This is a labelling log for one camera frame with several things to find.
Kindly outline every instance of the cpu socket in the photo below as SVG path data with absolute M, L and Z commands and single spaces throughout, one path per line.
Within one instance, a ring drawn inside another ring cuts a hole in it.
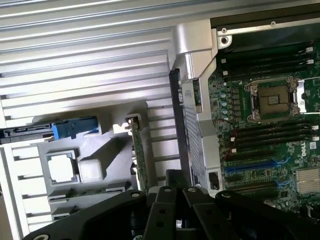
M 254 80 L 244 86 L 250 92 L 252 113 L 247 120 L 255 123 L 283 121 L 300 113 L 297 103 L 299 78 L 280 77 Z

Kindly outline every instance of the heatsink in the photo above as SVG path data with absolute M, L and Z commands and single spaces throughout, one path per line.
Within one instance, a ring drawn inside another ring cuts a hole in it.
M 320 168 L 310 167 L 296 170 L 296 185 L 300 194 L 320 192 Z

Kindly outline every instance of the green circuit board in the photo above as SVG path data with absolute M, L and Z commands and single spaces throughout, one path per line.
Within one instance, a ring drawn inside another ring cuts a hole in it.
M 132 132 L 132 159 L 135 164 L 137 184 L 141 191 L 149 190 L 148 171 L 145 161 L 144 146 L 140 135 L 139 121 L 137 118 L 129 119 L 129 125 Z
M 320 206 L 320 42 L 220 52 L 216 61 L 208 87 L 223 188 L 284 211 L 309 207 L 308 215 L 315 215 Z M 201 105 L 199 92 L 195 102 Z

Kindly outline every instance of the blue pcie slot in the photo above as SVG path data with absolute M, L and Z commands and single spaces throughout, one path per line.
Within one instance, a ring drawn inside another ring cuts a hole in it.
M 242 166 L 227 166 L 224 168 L 224 171 L 227 173 L 233 173 L 233 172 L 239 172 L 239 171 L 245 171 L 245 170 L 251 170 L 251 169 L 267 169 L 267 168 L 272 168 L 276 165 L 277 163 L 274 161 L 264 161 L 260 163 L 252 163 L 252 164 L 246 164 Z

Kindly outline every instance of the white label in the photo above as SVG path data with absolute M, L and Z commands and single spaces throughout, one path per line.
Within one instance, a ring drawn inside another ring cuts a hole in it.
M 317 149 L 317 143 L 315 141 L 310 142 L 310 150 Z

